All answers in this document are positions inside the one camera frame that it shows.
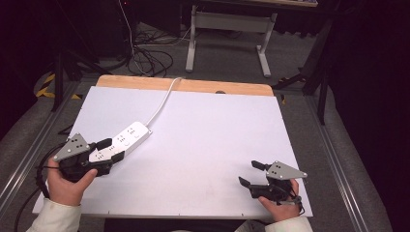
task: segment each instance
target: hand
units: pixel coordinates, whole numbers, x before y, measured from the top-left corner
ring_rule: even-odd
[[[299,194],[299,184],[294,179],[290,180],[292,184],[293,191],[296,195]],[[275,222],[279,222],[286,219],[291,219],[299,216],[300,208],[299,205],[277,205],[276,203],[270,201],[269,199],[259,196],[259,202],[265,207],[266,210],[271,213]]]
[[[50,200],[67,206],[79,206],[82,194],[97,176],[97,169],[88,171],[77,183],[72,183],[63,178],[58,170],[58,162],[52,158],[48,159],[48,190]]]

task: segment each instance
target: floor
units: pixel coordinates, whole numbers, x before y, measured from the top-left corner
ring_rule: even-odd
[[[140,30],[153,29],[140,25]],[[273,74],[265,78],[259,66],[255,46],[263,35],[225,31],[203,31],[196,36],[197,51],[193,72],[185,72],[188,42],[180,40],[174,45],[150,45],[146,49],[169,53],[173,65],[166,77],[184,76],[230,82],[274,85],[283,77],[298,73],[308,57],[314,37],[274,33],[266,54]],[[163,55],[158,59],[166,64]],[[102,59],[102,66],[116,63]],[[130,69],[137,72],[131,63]],[[112,71],[132,75],[123,66]],[[36,94],[49,73],[39,79],[33,90]],[[36,189],[33,177],[35,166],[53,146],[67,139],[60,131],[75,122],[89,88],[95,85],[98,75],[84,73],[80,81],[65,81],[65,100],[56,112],[50,112],[53,98],[39,97],[38,102],[15,124],[0,142],[0,231],[14,231],[15,218],[23,202]],[[315,115],[317,95],[304,96],[303,83],[295,83],[275,91],[280,110],[288,130],[295,157],[302,170],[309,174],[307,194],[314,217],[309,219],[314,231],[391,231],[383,204],[346,132],[335,108],[332,91],[329,91],[325,111],[325,126]],[[52,84],[47,92],[53,92]],[[35,200],[22,211],[19,229],[26,230],[36,217],[31,214]],[[83,217],[80,231],[104,231],[104,219]]]

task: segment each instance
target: white power strip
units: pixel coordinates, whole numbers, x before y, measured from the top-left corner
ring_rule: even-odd
[[[89,161],[111,160],[111,157],[125,151],[125,157],[147,139],[152,132],[139,122],[134,122],[112,138],[112,145],[94,151]]]

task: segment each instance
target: black cable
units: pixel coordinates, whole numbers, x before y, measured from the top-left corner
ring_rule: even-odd
[[[58,131],[57,134],[60,134],[60,135],[69,135],[70,132],[67,131],[67,130],[68,130],[68,129],[71,129],[73,126],[74,126],[74,124],[71,124],[71,125],[69,125],[68,127],[66,127],[66,128],[64,128],[64,129]]]
[[[48,160],[48,158],[59,148],[62,148],[64,146],[64,143],[60,143],[57,146],[53,147],[50,151],[48,151],[45,156],[42,158],[40,161],[39,166],[37,167],[37,176],[36,176],[36,185],[39,187],[39,189],[42,191],[43,195],[45,198],[49,198],[49,192],[47,189],[47,186],[45,185],[45,181],[43,179],[43,169],[44,169],[44,163]]]
[[[292,198],[292,200],[294,200],[296,197],[298,197],[298,195],[296,194],[295,190],[292,189],[293,195],[292,193],[290,193],[290,197]],[[302,201],[299,202],[299,215],[302,215],[305,213],[305,208],[304,208],[304,204],[302,204]]]
[[[23,213],[24,208],[27,206],[28,202],[33,198],[33,196],[40,190],[40,188],[36,188],[29,197],[24,201],[23,205],[21,206],[20,210],[18,211],[17,217],[15,218],[15,230],[14,232],[17,232],[18,230],[18,222],[20,221],[21,214]]]
[[[154,73],[154,71],[155,71],[155,64],[154,64],[154,62],[148,57],[149,54],[147,54],[147,52],[146,52],[144,49],[141,49],[141,48],[139,48],[139,52],[147,59],[147,63],[149,63],[150,66],[151,66],[151,69],[150,69],[148,72],[146,72],[146,73],[149,73],[149,72],[153,72],[153,73]]]
[[[171,56],[170,54],[168,54],[167,52],[164,52],[164,51],[147,50],[147,49],[144,49],[144,48],[139,48],[139,49],[140,49],[141,51],[143,51],[144,54],[146,54],[147,56],[149,56],[149,59],[150,59],[150,60],[155,61],[155,62],[157,62],[158,64],[160,64],[160,65],[162,66],[162,69],[159,70],[159,71],[157,71],[157,72],[153,72],[153,75],[152,75],[152,76],[156,76],[157,74],[162,73],[162,72],[165,72],[165,75],[164,75],[164,76],[166,76],[166,70],[168,70],[168,69],[173,65],[173,63],[174,63],[174,60],[173,60],[172,56]],[[151,52],[153,52],[153,53],[161,53],[161,54],[164,54],[164,55],[168,56],[168,58],[170,59],[171,63],[166,67],[159,59],[157,59],[156,57],[154,57],[153,55],[151,55]]]
[[[135,38],[135,41],[137,42],[137,44],[147,44],[149,42],[154,42],[155,40],[158,40],[160,38],[164,38],[164,37],[169,37],[170,35],[164,32],[161,32],[161,34],[159,34],[157,36],[157,33],[159,33],[159,31],[154,31],[153,34],[149,34],[149,31],[153,31],[153,30],[146,30],[146,31],[141,31]],[[137,40],[139,35],[142,35],[143,37],[140,38],[141,40]]]
[[[159,39],[161,39],[161,38],[169,38],[169,37],[172,37],[173,38],[173,40],[172,41],[170,41],[170,42],[166,42],[166,43],[158,43],[157,42],[157,40],[159,40]],[[174,36],[170,36],[169,34],[161,34],[161,35],[159,35],[159,36],[157,36],[157,37],[155,37],[155,35],[153,35],[153,37],[152,38],[150,38],[148,41],[146,41],[144,44],[148,44],[148,43],[150,43],[150,42],[154,42],[154,43],[151,43],[151,44],[172,44],[172,43],[174,43],[174,42],[176,42],[176,41],[178,41],[178,40],[180,40],[179,38],[177,38],[177,37],[174,37]]]
[[[130,60],[128,61],[128,64],[127,64],[127,69],[129,70],[129,72],[132,73],[132,74],[134,74],[134,75],[142,75],[142,73],[137,73],[137,72],[134,72],[134,71],[131,70],[131,68],[130,68]]]

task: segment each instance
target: wooden table edge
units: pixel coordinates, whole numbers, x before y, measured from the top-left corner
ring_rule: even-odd
[[[127,89],[167,90],[174,78],[158,78],[126,75],[102,75],[96,86]],[[271,86],[266,84],[237,83],[209,80],[181,79],[177,80],[174,91],[225,94],[273,96]]]

